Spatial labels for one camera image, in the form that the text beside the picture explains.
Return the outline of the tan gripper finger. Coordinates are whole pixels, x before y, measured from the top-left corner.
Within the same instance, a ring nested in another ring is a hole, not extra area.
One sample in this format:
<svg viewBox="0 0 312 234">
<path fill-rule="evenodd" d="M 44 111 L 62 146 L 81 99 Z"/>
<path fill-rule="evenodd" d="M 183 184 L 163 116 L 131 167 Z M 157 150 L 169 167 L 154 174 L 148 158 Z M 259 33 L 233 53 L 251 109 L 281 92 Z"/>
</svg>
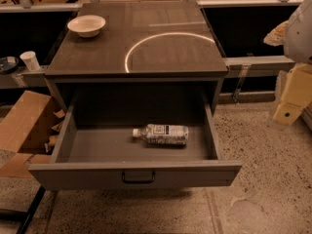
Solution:
<svg viewBox="0 0 312 234">
<path fill-rule="evenodd" d="M 287 25 L 287 20 L 278 24 L 264 37 L 263 42 L 273 47 L 283 45 Z"/>
</svg>

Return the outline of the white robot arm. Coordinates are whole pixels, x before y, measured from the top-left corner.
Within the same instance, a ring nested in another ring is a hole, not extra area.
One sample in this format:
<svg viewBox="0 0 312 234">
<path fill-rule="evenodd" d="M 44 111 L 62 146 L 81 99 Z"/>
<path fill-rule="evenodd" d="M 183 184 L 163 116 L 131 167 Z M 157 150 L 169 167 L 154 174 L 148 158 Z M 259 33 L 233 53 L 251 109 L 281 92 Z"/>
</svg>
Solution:
<svg viewBox="0 0 312 234">
<path fill-rule="evenodd" d="M 303 2 L 290 18 L 272 29 L 263 39 L 267 45 L 282 46 L 284 55 L 299 63 L 312 63 L 312 0 Z"/>
</svg>

